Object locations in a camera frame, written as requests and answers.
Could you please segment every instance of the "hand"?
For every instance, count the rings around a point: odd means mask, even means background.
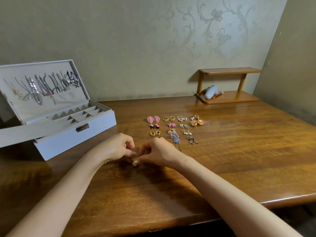
[[[86,155],[94,158],[98,164],[105,164],[111,160],[120,159],[123,156],[131,159],[137,157],[133,138],[119,133],[93,147]]]
[[[133,165],[149,162],[175,169],[180,164],[180,161],[185,158],[189,157],[178,151],[173,144],[162,137],[155,137],[142,145],[139,157],[135,159]]]

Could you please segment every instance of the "small wooden shelf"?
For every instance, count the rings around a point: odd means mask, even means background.
[[[238,68],[220,68],[220,69],[200,69],[200,78],[197,85],[196,96],[205,104],[219,104],[232,102],[256,101],[257,97],[242,91],[246,76],[248,73],[260,73],[261,70],[251,67]],[[241,74],[241,79],[237,91],[226,91],[216,99],[205,99],[205,93],[202,93],[203,80],[206,75],[232,75]]]

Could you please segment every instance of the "left hand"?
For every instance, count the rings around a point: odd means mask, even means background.
[[[98,164],[105,164],[126,156],[127,160],[137,157],[133,138],[119,133],[93,147],[86,155],[94,158]]]

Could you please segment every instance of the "jewelry box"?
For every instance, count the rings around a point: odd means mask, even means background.
[[[114,111],[90,99],[73,60],[0,66],[0,91],[22,124],[0,130],[1,146],[33,140],[44,160],[116,125]]]

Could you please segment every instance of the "forearm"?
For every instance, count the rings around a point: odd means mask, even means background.
[[[89,156],[82,157],[7,236],[61,236],[100,166]]]
[[[176,170],[197,188],[237,236],[301,236],[268,209],[194,159],[182,158]]]

